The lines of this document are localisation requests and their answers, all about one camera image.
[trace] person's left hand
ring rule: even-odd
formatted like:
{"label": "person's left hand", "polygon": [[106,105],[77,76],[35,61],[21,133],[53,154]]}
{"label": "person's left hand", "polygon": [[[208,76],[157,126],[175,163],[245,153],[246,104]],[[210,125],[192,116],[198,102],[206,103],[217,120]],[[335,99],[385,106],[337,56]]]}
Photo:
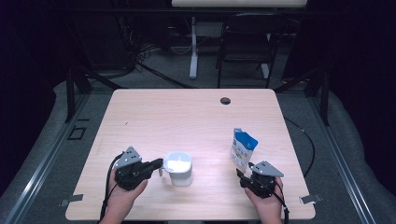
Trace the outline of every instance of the person's left hand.
{"label": "person's left hand", "polygon": [[[110,174],[108,189],[112,190],[117,184],[115,180],[116,169]],[[121,223],[128,216],[134,200],[145,190],[148,181],[143,180],[134,190],[122,189],[116,186],[107,201],[107,210],[101,223]]]}

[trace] person's right hand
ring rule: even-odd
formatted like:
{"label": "person's right hand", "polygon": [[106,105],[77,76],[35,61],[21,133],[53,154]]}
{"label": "person's right hand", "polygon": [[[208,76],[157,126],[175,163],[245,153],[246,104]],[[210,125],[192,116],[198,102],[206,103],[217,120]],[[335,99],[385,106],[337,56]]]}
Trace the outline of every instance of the person's right hand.
{"label": "person's right hand", "polygon": [[[279,188],[283,188],[283,183],[280,177],[276,177],[276,183],[279,186],[275,187],[275,194],[283,199],[283,195]],[[245,193],[256,207],[257,214],[259,215],[262,224],[281,223],[280,215],[282,211],[282,204],[276,196],[272,195],[271,197],[262,199],[248,188],[245,188]]]}

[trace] black chair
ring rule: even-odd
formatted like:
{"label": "black chair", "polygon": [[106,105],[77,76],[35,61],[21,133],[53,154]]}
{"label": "black chair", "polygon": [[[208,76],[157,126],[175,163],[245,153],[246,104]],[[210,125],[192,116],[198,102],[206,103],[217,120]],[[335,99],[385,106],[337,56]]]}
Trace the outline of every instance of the black chair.
{"label": "black chair", "polygon": [[222,80],[222,63],[269,64],[265,88],[268,88],[280,37],[288,30],[288,19],[273,13],[238,13],[222,25],[219,56],[218,88]]}

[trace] gray floor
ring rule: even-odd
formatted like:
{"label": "gray floor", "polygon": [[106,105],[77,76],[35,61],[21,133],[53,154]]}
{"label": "gray floor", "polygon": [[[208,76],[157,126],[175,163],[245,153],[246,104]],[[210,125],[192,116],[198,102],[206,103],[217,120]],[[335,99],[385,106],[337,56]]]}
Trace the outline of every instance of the gray floor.
{"label": "gray floor", "polygon": [[[143,64],[197,88],[216,88],[216,49],[213,49],[213,43],[208,39],[200,45],[198,78],[195,80],[189,79],[189,53],[175,54],[172,51],[153,50],[146,54],[148,57]],[[280,49],[270,86],[272,89],[282,84],[280,76],[288,56],[288,49],[289,45],[284,45]],[[225,71],[237,71],[238,74],[246,71],[255,72],[254,66],[251,69],[230,65]],[[139,66],[131,74],[111,80],[126,88],[175,88],[174,85]],[[78,112],[69,124],[64,123],[65,84],[62,83],[55,88],[57,101],[49,121],[25,164],[0,199],[1,223],[75,223],[64,217],[67,207],[59,206],[59,202],[73,194],[111,97],[111,90],[108,87],[95,80],[91,80],[91,83],[93,85],[91,95],[79,95],[77,92]],[[249,84],[251,83],[242,83],[238,88],[262,88],[257,82],[253,83],[253,86]],[[318,100],[305,98],[302,93],[303,87],[304,83],[301,83],[287,92],[279,93],[277,97],[285,118],[302,127],[314,142],[316,157],[305,181],[310,193],[320,194],[323,201],[315,205],[317,215],[312,220],[293,220],[291,223],[394,222],[395,197],[375,180],[373,172],[364,162],[364,149],[359,134],[343,105],[331,94],[329,103],[331,125],[325,127],[318,118]],[[288,121],[285,122],[304,172],[312,157],[312,146],[299,128]],[[81,140],[67,140],[73,125],[86,128]]]}

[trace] dark background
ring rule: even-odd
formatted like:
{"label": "dark background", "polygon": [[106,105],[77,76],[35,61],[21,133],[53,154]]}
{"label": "dark background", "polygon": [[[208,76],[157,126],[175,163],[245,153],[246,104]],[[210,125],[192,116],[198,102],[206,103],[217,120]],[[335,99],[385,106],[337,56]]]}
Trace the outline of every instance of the dark background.
{"label": "dark background", "polygon": [[[166,7],[169,4],[169,1],[151,2],[159,6],[165,3]],[[89,6],[86,2],[68,3]],[[52,89],[65,80],[71,58],[88,66],[112,69],[131,66],[131,58],[114,17],[74,18],[75,26],[65,27],[55,20],[46,20],[35,2],[0,4],[0,193],[3,194],[46,123],[55,102]],[[112,5],[107,0],[92,2],[92,7],[106,6]],[[304,20],[284,74],[284,77],[299,77],[320,66],[329,51],[334,52],[336,60],[329,69],[331,91],[341,99],[355,122],[367,163],[393,194],[396,194],[393,166],[396,19],[392,15],[395,8],[392,1],[309,1],[308,12],[326,10],[353,16]],[[75,29],[78,36],[70,35],[69,29]]]}

